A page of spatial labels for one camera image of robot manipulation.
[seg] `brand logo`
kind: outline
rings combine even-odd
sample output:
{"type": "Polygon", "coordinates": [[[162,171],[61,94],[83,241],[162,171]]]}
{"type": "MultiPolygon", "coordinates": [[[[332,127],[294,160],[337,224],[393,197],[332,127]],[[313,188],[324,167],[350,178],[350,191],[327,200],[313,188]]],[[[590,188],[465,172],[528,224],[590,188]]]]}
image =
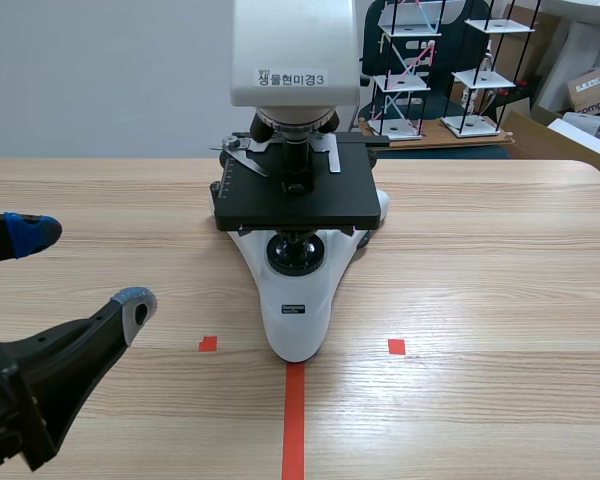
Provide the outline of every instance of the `brand logo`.
{"type": "Polygon", "coordinates": [[[585,107],[582,110],[578,110],[578,113],[589,113],[589,112],[599,112],[600,111],[600,102],[595,105],[591,105],[589,107],[585,107]]]}
{"type": "Polygon", "coordinates": [[[304,315],[307,308],[304,305],[283,305],[283,315],[304,315]]]}

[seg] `white microscope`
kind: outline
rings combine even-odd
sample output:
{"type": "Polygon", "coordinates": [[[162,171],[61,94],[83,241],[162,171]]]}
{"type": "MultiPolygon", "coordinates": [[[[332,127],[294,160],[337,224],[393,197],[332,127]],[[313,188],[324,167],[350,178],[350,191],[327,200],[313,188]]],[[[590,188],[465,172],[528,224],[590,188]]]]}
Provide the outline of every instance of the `white microscope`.
{"type": "Polygon", "coordinates": [[[234,0],[235,106],[256,107],[249,135],[224,139],[214,217],[244,256],[267,339],[288,362],[322,345],[356,250],[387,216],[372,147],[335,134],[337,106],[360,97],[354,0],[234,0]]]}

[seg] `microscope label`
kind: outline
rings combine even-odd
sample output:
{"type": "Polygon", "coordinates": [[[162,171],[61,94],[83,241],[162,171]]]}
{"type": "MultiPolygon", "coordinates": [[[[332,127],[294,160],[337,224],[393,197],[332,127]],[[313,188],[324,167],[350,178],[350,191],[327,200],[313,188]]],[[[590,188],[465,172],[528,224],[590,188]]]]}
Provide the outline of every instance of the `microscope label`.
{"type": "Polygon", "coordinates": [[[329,71],[305,68],[258,68],[253,72],[255,87],[329,86],[329,71]]]}
{"type": "Polygon", "coordinates": [[[307,308],[304,305],[283,305],[283,315],[304,315],[307,308]]]}

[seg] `black stage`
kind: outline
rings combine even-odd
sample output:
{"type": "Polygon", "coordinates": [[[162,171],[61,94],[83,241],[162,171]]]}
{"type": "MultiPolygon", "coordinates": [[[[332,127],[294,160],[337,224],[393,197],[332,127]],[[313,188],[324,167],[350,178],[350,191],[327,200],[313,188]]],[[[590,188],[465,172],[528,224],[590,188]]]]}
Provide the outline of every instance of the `black stage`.
{"type": "Polygon", "coordinates": [[[388,139],[338,134],[342,173],[329,172],[328,153],[312,153],[314,190],[302,196],[285,193],[282,184],[282,145],[247,155],[268,173],[262,177],[229,158],[215,199],[215,218],[224,232],[252,230],[376,230],[380,203],[368,147],[388,139]]]}

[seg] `red tape marker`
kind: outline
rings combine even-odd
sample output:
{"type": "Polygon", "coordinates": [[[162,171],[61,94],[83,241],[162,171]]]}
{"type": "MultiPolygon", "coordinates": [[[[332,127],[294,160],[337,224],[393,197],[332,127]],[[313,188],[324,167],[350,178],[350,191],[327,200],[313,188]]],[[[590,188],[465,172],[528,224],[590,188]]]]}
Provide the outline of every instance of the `red tape marker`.
{"type": "Polygon", "coordinates": [[[404,340],[389,340],[389,353],[391,355],[406,355],[407,348],[404,345],[404,340]]]}
{"type": "Polygon", "coordinates": [[[304,480],[304,363],[287,365],[282,480],[304,480]]]}
{"type": "Polygon", "coordinates": [[[218,337],[204,337],[198,344],[199,352],[215,352],[218,349],[218,337]]]}

